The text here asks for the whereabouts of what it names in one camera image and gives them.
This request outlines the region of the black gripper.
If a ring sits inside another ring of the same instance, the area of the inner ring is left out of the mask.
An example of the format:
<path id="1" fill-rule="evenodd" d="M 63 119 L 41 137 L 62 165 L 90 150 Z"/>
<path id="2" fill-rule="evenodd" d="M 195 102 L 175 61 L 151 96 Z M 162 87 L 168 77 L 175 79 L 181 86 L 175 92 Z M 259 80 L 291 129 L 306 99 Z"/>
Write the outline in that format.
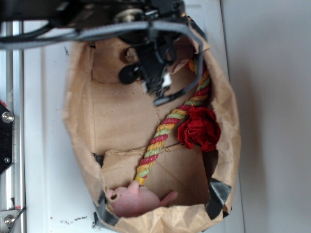
<path id="1" fill-rule="evenodd" d="M 134 48 L 139 61 L 121 69 L 119 72 L 120 82 L 132 84 L 140 79 L 145 84 L 149 94 L 156 97 L 164 96 L 164 92 L 170 86 L 164 83 L 165 75 L 168 73 L 167 67 L 177 59 L 173 38 L 164 36 L 154 42 Z"/>

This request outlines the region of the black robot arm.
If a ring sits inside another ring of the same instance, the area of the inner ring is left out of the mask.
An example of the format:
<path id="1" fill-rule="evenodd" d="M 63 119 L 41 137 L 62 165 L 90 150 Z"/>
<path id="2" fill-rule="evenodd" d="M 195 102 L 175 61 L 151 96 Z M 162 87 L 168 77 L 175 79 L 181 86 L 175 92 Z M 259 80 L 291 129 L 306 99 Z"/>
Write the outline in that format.
<path id="1" fill-rule="evenodd" d="M 46 21 L 37 30 L 1 37 L 3 50 L 118 37 L 134 56 L 120 71 L 120 82 L 131 84 L 140 79 L 157 98 L 170 87 L 167 68 L 176 60 L 174 43 L 181 34 L 156 29 L 154 24 L 187 23 L 181 0 L 3 0 L 0 20 Z"/>

